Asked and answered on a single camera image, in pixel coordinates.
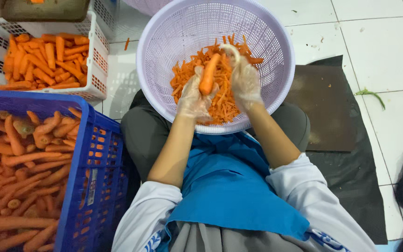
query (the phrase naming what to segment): person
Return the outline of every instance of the person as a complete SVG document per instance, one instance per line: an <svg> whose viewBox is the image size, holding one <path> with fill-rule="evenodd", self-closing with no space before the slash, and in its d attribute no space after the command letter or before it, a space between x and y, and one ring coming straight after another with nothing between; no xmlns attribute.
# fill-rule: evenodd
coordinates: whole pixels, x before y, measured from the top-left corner
<svg viewBox="0 0 403 252"><path fill-rule="evenodd" d="M254 66L223 47L236 104L252 128L194 134L197 121L209 120L217 91L199 93L200 68L182 91L173 123L135 104L121 129L143 184L112 251L376 251L305 155L307 115L288 103L269 115Z"/></svg>

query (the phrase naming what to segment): forearm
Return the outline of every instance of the forearm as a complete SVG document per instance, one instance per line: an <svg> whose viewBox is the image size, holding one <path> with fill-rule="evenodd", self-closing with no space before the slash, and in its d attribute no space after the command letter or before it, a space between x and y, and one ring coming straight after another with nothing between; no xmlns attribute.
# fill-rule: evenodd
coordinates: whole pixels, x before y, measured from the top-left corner
<svg viewBox="0 0 403 252"><path fill-rule="evenodd" d="M177 114L169 137L149 172L148 181L176 187L182 186L194 129L195 120L193 118Z"/></svg>
<svg viewBox="0 0 403 252"><path fill-rule="evenodd" d="M288 165L299 157L301 152L267 113L263 104L253 104L247 115L271 167Z"/></svg>

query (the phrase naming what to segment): vegetable scrap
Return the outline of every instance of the vegetable scrap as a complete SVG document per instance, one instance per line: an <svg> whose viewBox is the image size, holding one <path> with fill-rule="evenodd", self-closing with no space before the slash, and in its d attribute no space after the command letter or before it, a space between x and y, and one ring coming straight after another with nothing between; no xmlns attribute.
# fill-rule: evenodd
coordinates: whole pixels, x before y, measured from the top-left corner
<svg viewBox="0 0 403 252"><path fill-rule="evenodd" d="M130 38L127 38L127 41L125 42L124 51L127 50L127 47L129 46L129 42L130 42Z"/></svg>
<svg viewBox="0 0 403 252"><path fill-rule="evenodd" d="M54 249L81 117L69 111L44 120L0 111L0 251Z"/></svg>
<svg viewBox="0 0 403 252"><path fill-rule="evenodd" d="M81 35L28 34L9 37L0 90L34 91L44 88L83 88L87 85L90 40Z"/></svg>
<svg viewBox="0 0 403 252"><path fill-rule="evenodd" d="M359 92L355 93L355 94L356 95L373 95L373 96L377 97L377 99L380 101L380 103L381 103L381 105L383 107L383 110L385 110L385 104L383 103L382 98L380 98L380 96L378 94L376 94L374 92L371 92L371 91L368 91L366 88L363 89L362 91L359 91Z"/></svg>
<svg viewBox="0 0 403 252"><path fill-rule="evenodd" d="M234 45L239 53L245 56L248 62L254 66L264 61L263 58L251 57L252 53L247 45L244 35L242 36L242 44L234 43L234 37L234 33L232 36L223 36L223 43L227 43L228 39L228 42L231 45ZM173 77L170 82L170 85L174 90L172 96L174 97L175 103L178 104L184 85L195 74L195 66L203 67L203 77L199 86L200 93L204 95L210 94L213 83L219 85L219 91L212 99L211 106L208 109L213 120L207 124L216 125L233 122L233 118L240 114L231 90L232 68L225 52L223 49L219 48L220 45L220 43L217 43L216 38L214 45L199 50L196 55L190 57L191 60L189 62L183 60L181 66L179 66L179 62L176 62L176 65L172 67L175 77Z"/></svg>

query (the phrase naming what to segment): white long sleeve shirt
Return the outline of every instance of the white long sleeve shirt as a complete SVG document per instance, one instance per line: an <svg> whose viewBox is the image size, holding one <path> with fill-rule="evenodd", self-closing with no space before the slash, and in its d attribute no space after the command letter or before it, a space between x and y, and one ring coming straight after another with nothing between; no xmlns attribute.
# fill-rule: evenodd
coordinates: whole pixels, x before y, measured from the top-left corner
<svg viewBox="0 0 403 252"><path fill-rule="evenodd" d="M377 251L374 243L327 188L318 168L305 153L297 160L270 169L267 182L277 195L309 222L303 247L313 251ZM182 200L176 186L145 182L122 217L113 241L114 252L152 252L172 209Z"/></svg>

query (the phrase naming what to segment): plastic glove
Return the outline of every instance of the plastic glove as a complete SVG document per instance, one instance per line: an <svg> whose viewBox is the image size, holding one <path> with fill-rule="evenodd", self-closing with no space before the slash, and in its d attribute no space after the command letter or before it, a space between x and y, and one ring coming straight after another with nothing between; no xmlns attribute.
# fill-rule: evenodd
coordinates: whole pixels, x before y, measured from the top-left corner
<svg viewBox="0 0 403 252"><path fill-rule="evenodd" d="M261 97L259 74L256 68L249 64L244 56L240 55L235 46L222 44L220 48L224 49L230 57L233 68L231 73L231 89L239 110L247 112L254 103L264 104Z"/></svg>
<svg viewBox="0 0 403 252"><path fill-rule="evenodd" d="M204 123L212 120L208 109L211 106L211 100L219 91L219 85L214 83L210 95L201 95L198 90L202 78L203 68L195 67L195 74L188 80L181 92L181 98L176 107L177 114L192 117L197 121Z"/></svg>

